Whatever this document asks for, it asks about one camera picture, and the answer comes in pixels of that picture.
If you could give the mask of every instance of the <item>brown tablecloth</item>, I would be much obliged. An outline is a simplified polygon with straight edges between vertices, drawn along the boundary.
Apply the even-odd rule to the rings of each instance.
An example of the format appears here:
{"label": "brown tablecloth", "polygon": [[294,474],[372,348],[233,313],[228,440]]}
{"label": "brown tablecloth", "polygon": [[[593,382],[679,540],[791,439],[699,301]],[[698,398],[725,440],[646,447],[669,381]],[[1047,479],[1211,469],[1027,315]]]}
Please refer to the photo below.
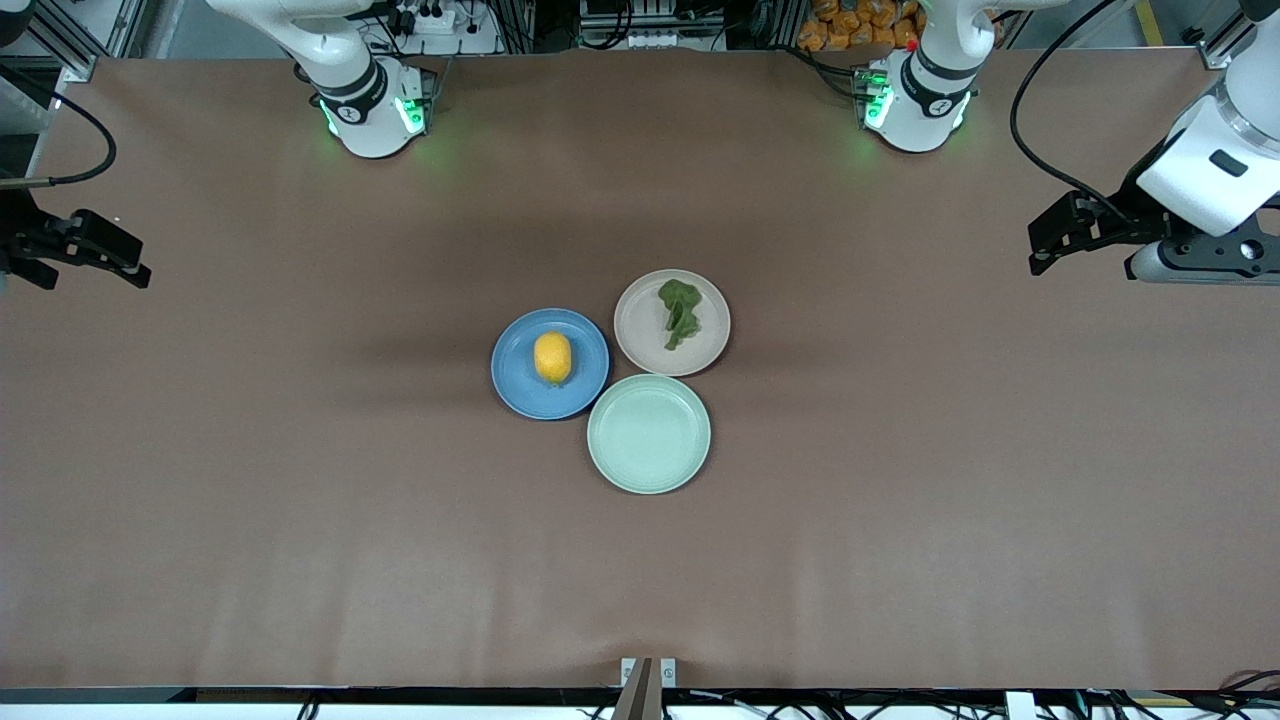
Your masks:
{"label": "brown tablecloth", "polygon": [[[0,300],[0,682],[1216,687],[1280,665],[1280,293],[1027,270],[1064,186],[1006,114],[897,154],[778,55],[454,63],[434,129],[348,155],[287,61],[104,61],[120,141],[46,209],[119,218],[152,287]],[[1100,187],[1210,77],[1064,53],[1025,136]],[[44,169],[100,156],[60,113]],[[698,478],[625,495],[586,418],[489,352],[566,306],[612,337],[680,266],[733,310],[689,384]],[[614,375],[635,373],[617,354]]]}

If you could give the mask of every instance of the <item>green led light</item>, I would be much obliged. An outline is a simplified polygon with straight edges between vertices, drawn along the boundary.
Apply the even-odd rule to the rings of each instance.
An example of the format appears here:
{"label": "green led light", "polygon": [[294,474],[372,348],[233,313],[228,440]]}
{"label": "green led light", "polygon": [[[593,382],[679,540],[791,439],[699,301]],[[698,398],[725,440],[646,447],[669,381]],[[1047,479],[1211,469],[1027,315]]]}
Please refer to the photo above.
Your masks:
{"label": "green led light", "polygon": [[401,119],[404,120],[404,129],[407,129],[411,135],[422,132],[422,128],[425,127],[422,123],[422,111],[419,110],[416,101],[404,101],[397,97],[396,109],[399,111]]}
{"label": "green led light", "polygon": [[893,88],[886,87],[879,97],[872,100],[867,106],[867,126],[879,128],[888,117],[888,108],[893,104]]}
{"label": "green led light", "polygon": [[324,119],[329,120],[329,132],[338,137],[338,126],[333,123],[333,114],[329,113],[329,106],[324,104],[324,100],[320,101],[320,109],[324,111]]}

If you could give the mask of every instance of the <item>orange package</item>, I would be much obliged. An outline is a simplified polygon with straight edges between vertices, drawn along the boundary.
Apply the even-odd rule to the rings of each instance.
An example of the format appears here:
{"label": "orange package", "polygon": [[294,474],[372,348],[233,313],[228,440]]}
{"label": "orange package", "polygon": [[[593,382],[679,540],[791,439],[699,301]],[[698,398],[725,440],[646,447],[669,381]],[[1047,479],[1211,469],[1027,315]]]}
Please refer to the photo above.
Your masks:
{"label": "orange package", "polygon": [[1000,15],[995,10],[988,9],[987,17],[991,18],[992,27],[996,28],[996,45],[1000,45],[1005,40],[1005,23],[996,22]]}
{"label": "orange package", "polygon": [[832,28],[831,33],[827,35],[827,50],[844,50],[845,47],[849,47],[849,36]]}
{"label": "orange package", "polygon": [[893,27],[893,20],[897,19],[897,5],[892,3],[882,3],[881,9],[872,13],[872,24],[878,28],[891,28]]}
{"label": "orange package", "polygon": [[865,23],[858,27],[852,35],[849,36],[849,45],[868,45],[873,40],[872,31],[876,29],[870,23]]}
{"label": "orange package", "polygon": [[800,35],[796,37],[796,47],[817,53],[827,44],[827,23],[805,20],[800,26]]}
{"label": "orange package", "polygon": [[828,22],[840,12],[840,0],[813,0],[813,14],[822,22]]}
{"label": "orange package", "polygon": [[910,18],[902,18],[893,23],[893,46],[906,47],[913,40],[916,40],[915,23]]}
{"label": "orange package", "polygon": [[863,24],[858,20],[858,13],[852,10],[844,10],[836,13],[835,18],[831,18],[831,31],[838,32],[841,35],[849,35],[858,29],[858,26]]}

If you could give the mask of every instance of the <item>robotic arm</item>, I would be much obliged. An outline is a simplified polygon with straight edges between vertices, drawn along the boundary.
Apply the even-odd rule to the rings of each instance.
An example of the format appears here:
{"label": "robotic arm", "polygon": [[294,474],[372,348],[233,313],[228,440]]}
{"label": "robotic arm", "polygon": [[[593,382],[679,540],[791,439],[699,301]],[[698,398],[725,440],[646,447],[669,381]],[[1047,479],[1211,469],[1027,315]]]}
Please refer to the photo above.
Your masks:
{"label": "robotic arm", "polygon": [[1142,245],[1130,279],[1280,284],[1280,0],[1242,0],[1253,45],[1174,122],[1167,137],[1101,202],[1071,191],[1028,225],[1030,270],[1110,245]]}
{"label": "robotic arm", "polygon": [[329,132],[361,158],[385,158],[426,132],[434,83],[394,58],[374,58],[346,19],[372,0],[209,0],[280,44],[320,95]]}
{"label": "robotic arm", "polygon": [[1038,10],[1066,1],[922,0],[929,24],[920,44],[872,64],[876,82],[860,90],[876,99],[863,108],[863,123],[908,152],[942,146],[964,122],[973,81],[996,45],[984,10]]}
{"label": "robotic arm", "polygon": [[0,0],[0,47],[22,37],[36,4],[31,0]]}

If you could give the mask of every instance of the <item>lemon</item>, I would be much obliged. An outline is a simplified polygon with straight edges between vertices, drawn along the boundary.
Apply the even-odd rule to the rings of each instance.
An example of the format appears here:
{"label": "lemon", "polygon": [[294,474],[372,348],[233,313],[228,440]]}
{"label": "lemon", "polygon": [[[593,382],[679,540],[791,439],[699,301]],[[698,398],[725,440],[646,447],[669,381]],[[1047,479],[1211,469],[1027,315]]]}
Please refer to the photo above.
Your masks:
{"label": "lemon", "polygon": [[573,351],[570,350],[568,338],[556,331],[539,336],[534,343],[534,369],[553,386],[564,382],[573,369]]}

